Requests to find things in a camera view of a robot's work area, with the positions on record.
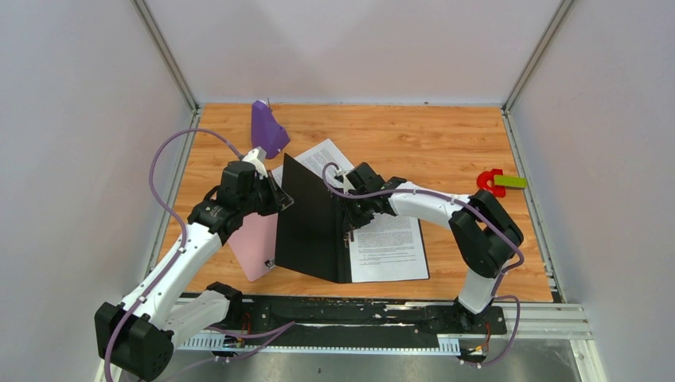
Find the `printed white paper sheet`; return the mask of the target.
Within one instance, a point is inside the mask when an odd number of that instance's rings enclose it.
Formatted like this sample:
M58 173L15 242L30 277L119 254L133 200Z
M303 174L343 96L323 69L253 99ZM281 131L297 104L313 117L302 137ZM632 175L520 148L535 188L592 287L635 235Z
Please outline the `printed white paper sheet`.
M382 283L430 278L419 220L378 215L349 234L352 283Z

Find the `red folder with black inside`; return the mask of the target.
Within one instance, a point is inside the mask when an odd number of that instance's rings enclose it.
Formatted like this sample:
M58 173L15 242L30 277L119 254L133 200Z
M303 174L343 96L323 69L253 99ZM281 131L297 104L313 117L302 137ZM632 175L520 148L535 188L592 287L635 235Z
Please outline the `red folder with black inside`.
M352 283L338 198L289 155L283 161L282 188L294 204L278 215L276 265L332 283Z

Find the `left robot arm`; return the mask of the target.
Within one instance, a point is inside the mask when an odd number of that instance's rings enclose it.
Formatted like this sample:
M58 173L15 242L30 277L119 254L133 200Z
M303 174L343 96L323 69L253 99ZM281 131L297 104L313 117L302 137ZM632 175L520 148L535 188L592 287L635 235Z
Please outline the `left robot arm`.
M123 300L95 313L96 340L107 380L117 366L142 380L159 377L174 351L203 329L236 328L244 318L240 291L215 282L194 301L175 302L205 262L238 230L246 216L269 216L292 203L257 159L226 165L220 184L195 205L181 235L156 268Z

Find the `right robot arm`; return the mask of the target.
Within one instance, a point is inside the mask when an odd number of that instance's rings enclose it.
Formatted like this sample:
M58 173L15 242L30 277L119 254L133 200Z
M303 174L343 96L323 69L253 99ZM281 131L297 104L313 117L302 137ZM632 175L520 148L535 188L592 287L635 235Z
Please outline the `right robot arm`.
M362 162L338 170L333 190L345 213L346 227L362 228L375 215L411 217L451 232L467 272L454 301L456 325L474 332L486 322L505 274L525 261L524 235L489 191L453 194L419 186L402 177L385 180Z

